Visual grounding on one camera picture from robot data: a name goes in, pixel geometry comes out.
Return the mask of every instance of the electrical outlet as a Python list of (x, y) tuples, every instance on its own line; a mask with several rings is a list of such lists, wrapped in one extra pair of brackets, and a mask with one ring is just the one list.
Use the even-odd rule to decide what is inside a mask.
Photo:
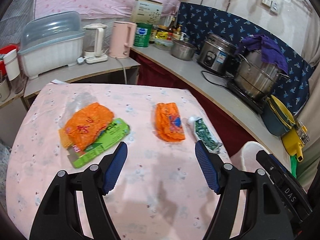
[(279, 6), (276, 1), (272, 1), (270, 12), (278, 15), (279, 14)]
[(264, 6), (267, 6), (267, 7), (271, 7), (271, 3), (272, 3), (272, 0), (261, 0), (261, 3), (264, 5)]

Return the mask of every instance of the clear plastic lid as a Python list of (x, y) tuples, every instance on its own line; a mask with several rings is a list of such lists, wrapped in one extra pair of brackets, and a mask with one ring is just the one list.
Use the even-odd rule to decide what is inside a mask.
[(84, 36), (80, 14), (63, 12), (29, 22), (23, 29), (19, 55)]

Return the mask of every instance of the countertop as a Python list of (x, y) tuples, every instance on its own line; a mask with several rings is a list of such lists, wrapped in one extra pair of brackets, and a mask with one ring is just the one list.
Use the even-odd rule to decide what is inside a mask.
[(118, 70), (122, 70), (123, 67), (129, 69), (140, 64), (132, 58), (115, 59), (108, 57), (107, 61), (81, 65), (74, 65), (70, 67), (60, 67), (51, 71), (40, 74), (37, 78), (28, 80), (26, 90), (24, 92), (24, 98), (31, 98), (41, 91), (42, 88), (54, 79), (72, 83), (84, 78), (93, 77), (105, 73), (110, 73)]
[[(265, 127), (261, 117), (228, 89), (207, 82), (201, 74), (204, 69), (196, 62), (195, 58), (192, 61), (183, 61), (173, 57), (169, 51), (159, 50), (153, 45), (148, 48), (132, 47), (132, 50), (168, 70), (206, 96), (239, 123), (257, 142), (273, 153), (289, 171), (291, 170), (290, 156), (281, 139), (272, 135)], [(210, 80), (221, 84), (219, 77), (212, 75)]]

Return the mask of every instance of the cardboard box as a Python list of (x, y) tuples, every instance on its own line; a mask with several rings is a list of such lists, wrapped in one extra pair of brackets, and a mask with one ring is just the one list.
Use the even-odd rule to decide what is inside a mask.
[(130, 21), (157, 24), (162, 13), (162, 3), (153, 0), (135, 0)]

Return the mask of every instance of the red container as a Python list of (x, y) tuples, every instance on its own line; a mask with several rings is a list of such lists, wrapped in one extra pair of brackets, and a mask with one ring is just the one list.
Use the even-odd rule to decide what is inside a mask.
[[(17, 51), (19, 50), (19, 47), (18, 45), (14, 45), (14, 44), (10, 44), (8, 46), (5, 46), (3, 48), (0, 49), (0, 54), (7, 54), (9, 53), (10, 51), (16, 49)], [(2, 71), (2, 76), (4, 77), (7, 72), (5, 70), (5, 66), (4, 66), (4, 62), (3, 60), (0, 60), (0, 70)]]

